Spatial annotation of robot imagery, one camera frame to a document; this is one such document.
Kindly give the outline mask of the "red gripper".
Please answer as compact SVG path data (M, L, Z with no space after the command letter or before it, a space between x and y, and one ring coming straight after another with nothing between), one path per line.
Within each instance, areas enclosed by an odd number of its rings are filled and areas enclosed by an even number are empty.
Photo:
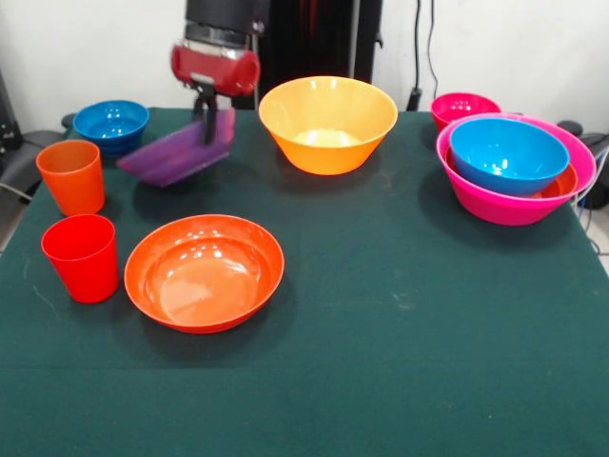
M227 97L251 94L261 73L258 56L251 50L214 46L199 51L176 45L171 51L170 67L178 81L192 87L211 86L216 93ZM216 96L198 92L192 109L192 121L201 122L206 118L205 145L212 144L215 139L217 113Z

